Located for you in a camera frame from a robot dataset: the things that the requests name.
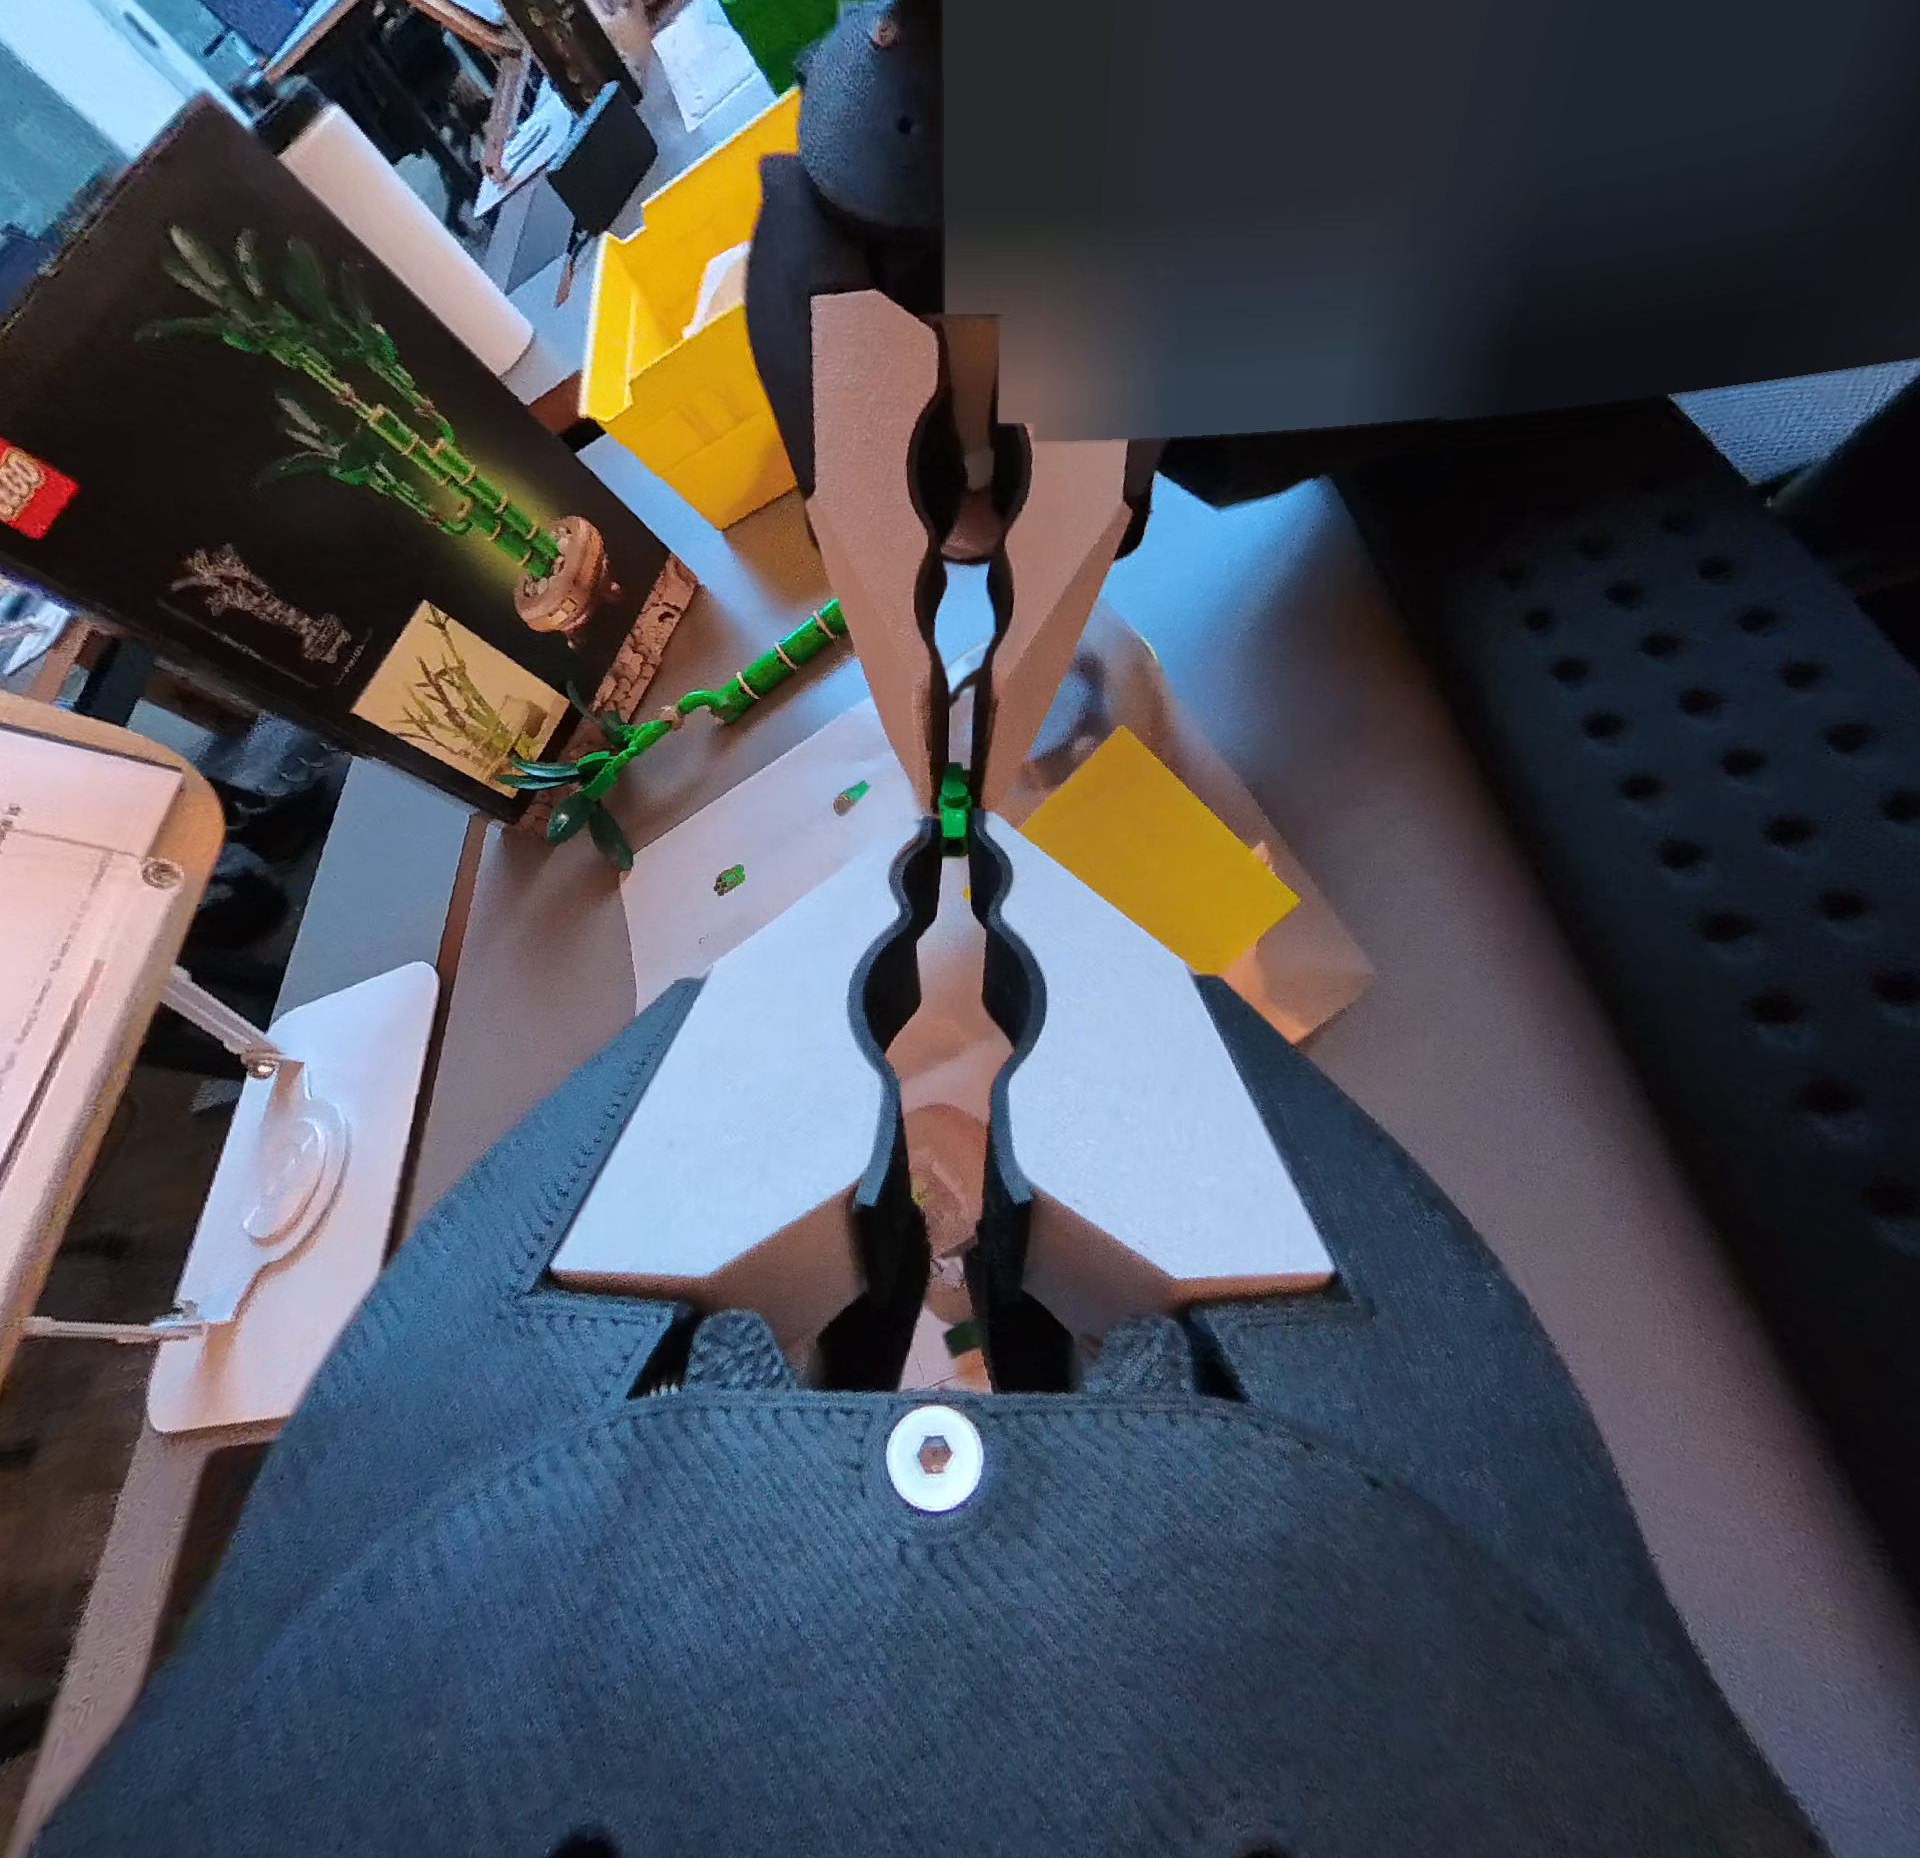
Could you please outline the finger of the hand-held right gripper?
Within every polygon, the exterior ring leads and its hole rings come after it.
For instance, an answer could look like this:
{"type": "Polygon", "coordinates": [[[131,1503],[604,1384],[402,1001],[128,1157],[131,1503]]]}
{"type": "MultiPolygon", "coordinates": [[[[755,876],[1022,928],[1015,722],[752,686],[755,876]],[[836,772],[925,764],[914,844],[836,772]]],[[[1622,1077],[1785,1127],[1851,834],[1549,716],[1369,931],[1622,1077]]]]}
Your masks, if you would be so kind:
{"type": "Polygon", "coordinates": [[[944,769],[944,686],[929,594],[939,553],[915,445],[939,397],[939,337],[878,288],[809,302],[814,492],[808,519],[888,744],[922,814],[944,769]]]}
{"type": "Polygon", "coordinates": [[[962,505],[948,549],[987,567],[994,632],[971,686],[971,801],[1001,810],[1135,526],[1156,445],[1034,439],[997,416],[997,319],[948,314],[962,505]]]}

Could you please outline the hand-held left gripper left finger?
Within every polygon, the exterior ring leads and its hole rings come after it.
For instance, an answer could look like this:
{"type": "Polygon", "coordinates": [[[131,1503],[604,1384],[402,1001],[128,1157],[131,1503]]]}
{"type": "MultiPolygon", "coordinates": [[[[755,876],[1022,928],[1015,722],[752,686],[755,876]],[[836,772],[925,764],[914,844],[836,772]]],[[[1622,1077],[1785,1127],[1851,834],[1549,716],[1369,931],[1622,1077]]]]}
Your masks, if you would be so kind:
{"type": "Polygon", "coordinates": [[[828,1390],[895,1390],[929,1276],[888,1047],[922,1004],[939,822],[660,994],[675,1024],[552,1259],[571,1291],[759,1316],[828,1390]]]}

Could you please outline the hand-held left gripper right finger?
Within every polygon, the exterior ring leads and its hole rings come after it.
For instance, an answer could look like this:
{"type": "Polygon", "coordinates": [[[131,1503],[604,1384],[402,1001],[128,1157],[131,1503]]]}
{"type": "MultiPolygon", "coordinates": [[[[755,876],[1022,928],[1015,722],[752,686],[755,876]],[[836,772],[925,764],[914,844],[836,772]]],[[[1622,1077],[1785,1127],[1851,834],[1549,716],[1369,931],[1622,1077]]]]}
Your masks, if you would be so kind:
{"type": "Polygon", "coordinates": [[[997,814],[971,814],[991,1084],[971,1305],[994,1390],[1070,1390],[1138,1316],[1292,1301],[1336,1267],[1201,977],[997,814]]]}

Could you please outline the grey desk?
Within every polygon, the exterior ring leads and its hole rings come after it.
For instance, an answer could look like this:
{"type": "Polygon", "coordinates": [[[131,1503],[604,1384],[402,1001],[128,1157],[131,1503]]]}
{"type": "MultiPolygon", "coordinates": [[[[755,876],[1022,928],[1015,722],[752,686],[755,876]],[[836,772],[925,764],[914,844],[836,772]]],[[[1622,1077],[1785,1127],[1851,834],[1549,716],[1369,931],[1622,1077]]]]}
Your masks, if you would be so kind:
{"type": "Polygon", "coordinates": [[[448,1005],[494,822],[376,759],[350,764],[273,1016],[413,961],[448,1005]]]}
{"type": "Polygon", "coordinates": [[[1821,1460],[1344,500],[1156,481],[1111,594],[1379,967],[1261,1084],[1380,1317],[1221,1316],[1249,1400],[981,1400],[1025,1469],[951,1518],[878,1401],[623,1400],[660,1305],[479,1324],[672,1016],[511,831],[444,1200],[34,1854],[1858,1848],[1821,1460]]]}

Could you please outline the yellow plastic bin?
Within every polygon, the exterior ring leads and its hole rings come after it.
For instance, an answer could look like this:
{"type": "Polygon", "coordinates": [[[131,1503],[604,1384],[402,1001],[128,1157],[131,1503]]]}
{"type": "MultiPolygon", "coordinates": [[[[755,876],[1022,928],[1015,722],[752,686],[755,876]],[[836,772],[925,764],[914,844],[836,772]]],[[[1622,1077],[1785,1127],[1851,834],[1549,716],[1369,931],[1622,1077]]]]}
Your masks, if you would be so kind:
{"type": "Polygon", "coordinates": [[[797,150],[797,103],[788,91],[663,183],[633,238],[597,242],[591,268],[583,415],[715,526],[740,523],[797,484],[757,376],[744,306],[682,338],[706,258],[755,241],[759,161],[797,150]]]}

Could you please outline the long leafy brick bamboo stalk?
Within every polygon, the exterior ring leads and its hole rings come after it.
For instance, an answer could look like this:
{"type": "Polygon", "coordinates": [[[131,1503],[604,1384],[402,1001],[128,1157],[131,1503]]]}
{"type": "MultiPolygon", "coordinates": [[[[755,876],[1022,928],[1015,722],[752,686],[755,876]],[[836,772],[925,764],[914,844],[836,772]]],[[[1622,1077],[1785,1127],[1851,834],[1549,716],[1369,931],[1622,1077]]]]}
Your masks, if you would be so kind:
{"type": "Polygon", "coordinates": [[[610,787],[621,776],[663,735],[682,729],[693,714],[706,714],[719,727],[740,722],[752,708],[775,696],[788,675],[808,671],[809,660],[846,640],[847,618],[840,599],[825,599],[808,614],[803,623],[780,636],[723,686],[687,692],[655,714],[623,714],[610,696],[610,686],[604,686],[591,701],[571,689],[567,701],[581,714],[591,748],[560,759],[528,759],[521,755],[507,755],[507,759],[492,769],[492,785],[507,793],[545,801],[545,817],[540,822],[549,844],[587,834],[597,856],[610,863],[616,876],[626,876],[636,860],[633,841],[608,810],[610,787]]]}

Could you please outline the black power adapter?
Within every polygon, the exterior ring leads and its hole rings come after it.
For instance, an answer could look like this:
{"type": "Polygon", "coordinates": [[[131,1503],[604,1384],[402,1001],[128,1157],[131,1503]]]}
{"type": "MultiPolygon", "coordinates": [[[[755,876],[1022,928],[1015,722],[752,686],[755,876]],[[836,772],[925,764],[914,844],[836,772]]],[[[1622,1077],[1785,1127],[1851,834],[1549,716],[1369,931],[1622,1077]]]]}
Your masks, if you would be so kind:
{"type": "Polygon", "coordinates": [[[604,83],[572,118],[545,183],[560,200],[572,232],[601,238],[658,161],[658,139],[621,83],[604,83]]]}

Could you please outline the yellow paper sheet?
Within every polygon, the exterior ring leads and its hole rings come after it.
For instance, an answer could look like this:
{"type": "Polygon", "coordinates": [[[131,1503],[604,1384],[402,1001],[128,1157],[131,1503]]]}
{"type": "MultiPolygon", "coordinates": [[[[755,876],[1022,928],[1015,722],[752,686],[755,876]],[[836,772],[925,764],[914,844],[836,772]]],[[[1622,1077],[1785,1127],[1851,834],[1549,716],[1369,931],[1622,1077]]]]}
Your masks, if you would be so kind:
{"type": "Polygon", "coordinates": [[[1201,975],[1221,975],[1299,895],[1132,729],[1113,729],[1022,834],[1201,975]]]}

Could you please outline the open instruction booklet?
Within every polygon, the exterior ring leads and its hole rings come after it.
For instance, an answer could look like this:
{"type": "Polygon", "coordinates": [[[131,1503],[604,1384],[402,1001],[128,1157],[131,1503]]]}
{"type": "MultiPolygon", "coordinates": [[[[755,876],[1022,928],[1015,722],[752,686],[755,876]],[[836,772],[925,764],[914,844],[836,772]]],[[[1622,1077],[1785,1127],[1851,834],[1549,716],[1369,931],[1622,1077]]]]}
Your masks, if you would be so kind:
{"type": "Polygon", "coordinates": [[[703,975],[847,863],[892,863],[922,819],[869,697],[640,849],[621,880],[633,994],[703,975]]]}

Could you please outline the white document stand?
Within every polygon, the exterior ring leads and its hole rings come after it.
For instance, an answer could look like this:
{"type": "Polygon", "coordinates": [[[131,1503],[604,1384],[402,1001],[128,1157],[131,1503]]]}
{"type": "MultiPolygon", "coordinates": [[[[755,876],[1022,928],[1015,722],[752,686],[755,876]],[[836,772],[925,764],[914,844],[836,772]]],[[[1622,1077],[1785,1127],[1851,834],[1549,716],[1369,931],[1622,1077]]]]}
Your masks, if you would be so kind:
{"type": "Polygon", "coordinates": [[[3,1367],[21,1340],[157,1343],[160,1435],[282,1420],[379,1273],[440,1005],[431,962],[397,967],[255,1029],[178,957],[223,841],[209,782],[161,744],[3,692],[3,729],[181,767],[147,860],[157,920],[120,928],[15,1175],[3,1175],[3,1367]],[[157,1011],[242,1065],[175,1305],[139,1322],[38,1316],[57,1246],[157,1011]]]}

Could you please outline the black perforated chair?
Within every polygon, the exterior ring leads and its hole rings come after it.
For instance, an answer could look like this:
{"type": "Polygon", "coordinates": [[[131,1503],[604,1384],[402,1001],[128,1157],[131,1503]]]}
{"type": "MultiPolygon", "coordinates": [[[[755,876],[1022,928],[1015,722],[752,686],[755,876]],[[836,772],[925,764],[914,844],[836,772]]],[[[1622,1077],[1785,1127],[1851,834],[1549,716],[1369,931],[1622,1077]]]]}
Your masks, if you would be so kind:
{"type": "Polygon", "coordinates": [[[1335,484],[1836,1455],[1914,1524],[1914,671],[1672,401],[1335,484]]]}

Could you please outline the black bamboo toy set box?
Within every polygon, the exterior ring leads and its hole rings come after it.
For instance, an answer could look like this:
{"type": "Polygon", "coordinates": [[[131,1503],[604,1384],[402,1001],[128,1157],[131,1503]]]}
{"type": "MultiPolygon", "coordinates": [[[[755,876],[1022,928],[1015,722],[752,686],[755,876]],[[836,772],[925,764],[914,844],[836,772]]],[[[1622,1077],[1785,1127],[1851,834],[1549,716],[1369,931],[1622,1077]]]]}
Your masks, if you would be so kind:
{"type": "Polygon", "coordinates": [[[214,100],[3,322],[3,558],[514,819],[655,692],[693,575],[214,100]]]}

